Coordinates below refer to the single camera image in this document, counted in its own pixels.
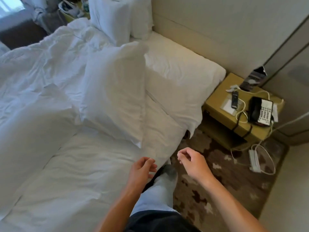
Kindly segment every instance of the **hand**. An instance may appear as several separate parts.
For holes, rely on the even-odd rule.
[[[126,193],[134,194],[139,198],[147,184],[147,180],[154,177],[153,174],[149,174],[149,172],[157,172],[157,167],[155,160],[149,157],[142,157],[136,161],[132,165],[129,173],[129,179],[125,190]]]
[[[211,182],[215,180],[215,177],[211,173],[204,156],[199,152],[187,147],[180,150],[177,153],[180,164],[183,164],[188,175],[199,182],[204,184],[205,182]]]

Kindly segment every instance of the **power strip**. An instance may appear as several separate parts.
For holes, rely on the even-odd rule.
[[[255,150],[249,150],[249,158],[251,163],[250,170],[255,173],[261,173],[259,157],[257,156],[257,152]]]

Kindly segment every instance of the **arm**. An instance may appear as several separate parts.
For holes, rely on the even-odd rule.
[[[155,160],[142,157],[135,162],[130,170],[129,180],[120,197],[110,207],[106,217],[96,232],[123,232],[134,205],[138,201],[148,178],[153,178],[149,172],[156,172]]]
[[[189,176],[210,194],[231,232],[267,232],[226,188],[213,176],[205,158],[191,148],[180,150],[178,160]]]

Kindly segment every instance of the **white bedsheet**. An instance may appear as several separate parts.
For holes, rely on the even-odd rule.
[[[87,54],[109,46],[101,31],[78,19],[40,43],[0,57],[0,125],[50,83],[79,106]],[[0,221],[0,231],[93,231],[120,194],[132,163],[149,156],[162,166],[185,131],[148,96],[141,149],[83,128],[29,184]]]

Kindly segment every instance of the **nightstand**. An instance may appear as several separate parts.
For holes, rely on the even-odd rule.
[[[234,131],[232,131],[237,124],[237,120],[235,116],[221,109],[221,106],[229,95],[226,90],[230,89],[230,86],[240,85],[242,82],[243,78],[230,73],[206,100],[202,107],[203,121],[200,129],[228,150],[232,148],[244,148],[254,143],[258,143],[261,140],[266,139],[270,132],[270,127],[259,127],[256,125],[252,125],[251,132],[249,132],[251,128],[250,123],[239,123]],[[261,88],[255,87],[251,92],[256,93],[261,90]],[[246,103],[246,110],[248,109],[249,100],[252,96],[265,99],[268,98],[267,93],[253,95],[241,90],[238,90],[238,92],[239,98]],[[279,104],[277,107],[278,113],[280,113],[284,106],[284,102],[281,103],[282,100],[272,94],[270,100]],[[242,116],[240,120],[246,121],[246,117]]]
[[[81,1],[77,2],[76,4],[77,4],[77,6],[78,6],[80,9],[82,9],[82,2],[81,2]],[[77,19],[77,18],[74,18],[72,15],[68,15],[68,14],[66,14],[66,13],[64,13],[64,12],[62,12],[62,11],[61,11],[61,13],[64,15],[64,17],[65,17],[65,19],[66,19],[66,21],[67,21],[68,23],[70,23],[70,22],[72,22],[73,20]],[[90,19],[90,14],[89,14],[89,13],[84,12],[84,14],[85,14],[85,15],[83,16],[83,18],[86,17],[87,19]]]

